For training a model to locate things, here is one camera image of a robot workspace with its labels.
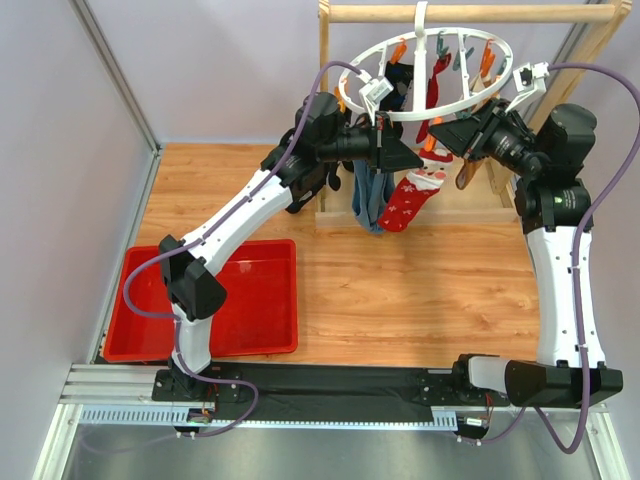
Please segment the teal blue sock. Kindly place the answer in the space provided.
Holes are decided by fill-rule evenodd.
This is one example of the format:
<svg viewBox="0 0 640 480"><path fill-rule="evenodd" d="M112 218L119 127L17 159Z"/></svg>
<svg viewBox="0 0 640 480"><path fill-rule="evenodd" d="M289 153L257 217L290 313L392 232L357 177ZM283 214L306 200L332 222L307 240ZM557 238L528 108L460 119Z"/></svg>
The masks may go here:
<svg viewBox="0 0 640 480"><path fill-rule="evenodd" d="M352 210L358 224L367 232L382 234L378 220L395 190L393 173L376 173L364 160L354 160Z"/></svg>

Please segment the red santa sock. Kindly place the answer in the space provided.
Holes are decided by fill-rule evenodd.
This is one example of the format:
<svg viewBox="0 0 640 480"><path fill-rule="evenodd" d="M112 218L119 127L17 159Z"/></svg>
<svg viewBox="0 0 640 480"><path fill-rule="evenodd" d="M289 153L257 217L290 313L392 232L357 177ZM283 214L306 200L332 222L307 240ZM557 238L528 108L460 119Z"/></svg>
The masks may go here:
<svg viewBox="0 0 640 480"><path fill-rule="evenodd" d="M405 174L377 220L384 231L404 231L424 204L441 190L453 164L453 155L444 148L421 149L418 155L422 166Z"/></svg>
<svg viewBox="0 0 640 480"><path fill-rule="evenodd" d="M452 55L446 53L440 56L433 67L431 77L427 83L426 109L430 110L436 107L439 98L438 75L445 71L451 63ZM421 143L426 140L429 129L429 120L423 120L416 135L416 142Z"/></svg>

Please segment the black sock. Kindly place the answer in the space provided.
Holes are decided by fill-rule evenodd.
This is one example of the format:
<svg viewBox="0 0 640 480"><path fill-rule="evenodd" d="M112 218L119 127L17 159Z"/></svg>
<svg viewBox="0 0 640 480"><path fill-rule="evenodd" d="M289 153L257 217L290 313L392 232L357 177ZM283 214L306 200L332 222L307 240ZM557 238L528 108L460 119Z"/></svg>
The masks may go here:
<svg viewBox="0 0 640 480"><path fill-rule="evenodd" d="M324 163L318 167L308 181L308 186L301 186L300 192L293 196L293 202L285 209L289 214L299 213L312 199L314 199L326 186L333 191L339 191L342 181L338 175L340 162Z"/></svg>
<svg viewBox="0 0 640 480"><path fill-rule="evenodd" d="M413 82L414 67L411 64L388 61L385 66L384 76L392 85L393 90L381 100L379 111L402 112L409 87Z"/></svg>

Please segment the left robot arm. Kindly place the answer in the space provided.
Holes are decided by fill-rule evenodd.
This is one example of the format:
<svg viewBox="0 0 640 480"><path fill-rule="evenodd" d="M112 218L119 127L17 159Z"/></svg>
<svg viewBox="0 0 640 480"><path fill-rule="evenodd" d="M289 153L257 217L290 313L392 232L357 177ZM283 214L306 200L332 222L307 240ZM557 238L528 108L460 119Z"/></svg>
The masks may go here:
<svg viewBox="0 0 640 480"><path fill-rule="evenodd" d="M175 318L169 366L158 372L156 401L210 402L224 379L214 378L209 347L214 316L227 299L217 276L232 254L267 220L299 211L327 181L331 163L361 160L374 173L416 168L418 155L401 139L391 113L351 118L336 96L308 96L293 128L260 163L247 185L218 213L182 239L159 244L162 280Z"/></svg>

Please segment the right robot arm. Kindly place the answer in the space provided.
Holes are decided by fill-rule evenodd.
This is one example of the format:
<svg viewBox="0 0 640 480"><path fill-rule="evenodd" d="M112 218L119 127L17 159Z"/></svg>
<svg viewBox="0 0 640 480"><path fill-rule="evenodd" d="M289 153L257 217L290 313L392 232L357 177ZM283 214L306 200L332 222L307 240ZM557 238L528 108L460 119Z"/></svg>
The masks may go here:
<svg viewBox="0 0 640 480"><path fill-rule="evenodd" d="M467 354L455 364L469 385L515 406L579 408L623 389L607 367L591 299L591 197L578 174L595 144L596 116L560 104L533 132L506 100L433 126L431 135L464 160L491 158L518 175L515 206L538 288L540 332L533 361Z"/></svg>

